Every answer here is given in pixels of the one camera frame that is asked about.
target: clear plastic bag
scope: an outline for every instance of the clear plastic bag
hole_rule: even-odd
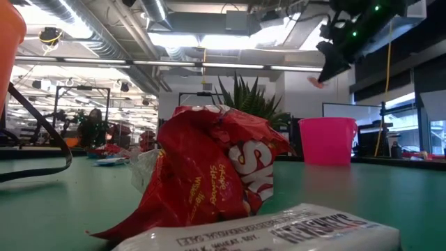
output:
[[[130,164],[128,167],[132,171],[132,185],[144,193],[148,183],[151,181],[153,168],[158,157],[159,149],[153,149],[145,153],[139,150],[130,153]]]

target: plastic wrap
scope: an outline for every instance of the plastic wrap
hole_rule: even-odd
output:
[[[145,153],[137,154],[136,158],[130,158],[129,169],[132,171],[132,185],[141,193],[147,188],[151,181],[153,168],[155,168],[156,159],[160,150],[153,149]]]
[[[156,227],[113,251],[397,251],[399,230],[301,204],[272,215],[194,227]]]

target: office desk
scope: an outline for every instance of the office desk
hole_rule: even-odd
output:
[[[4,160],[0,172],[63,163],[61,158]],[[113,227],[133,212],[141,194],[126,166],[92,165],[93,160],[77,157],[59,174],[0,183],[1,250],[109,250],[104,240],[84,232]],[[405,251],[446,246],[446,172],[277,161],[274,187],[260,213],[313,203],[400,229]]]

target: orange object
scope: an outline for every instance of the orange object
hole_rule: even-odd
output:
[[[15,53],[26,34],[26,24],[8,0],[0,0],[0,116],[5,105]]]
[[[75,147],[79,143],[79,140],[77,138],[66,138],[65,142],[68,147]]]

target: potted plant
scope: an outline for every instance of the potted plant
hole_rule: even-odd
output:
[[[218,103],[266,119],[275,130],[281,126],[287,126],[285,121],[289,119],[289,114],[281,111],[276,112],[282,97],[280,97],[277,102],[275,102],[276,95],[273,95],[271,99],[266,100],[264,97],[265,89],[262,91],[257,90],[258,81],[259,77],[256,78],[254,85],[250,89],[242,76],[240,75],[239,81],[237,79],[237,73],[234,73],[234,89],[232,97],[224,88],[219,76],[218,82],[222,90],[223,100],[220,99],[217,89],[215,88]]]

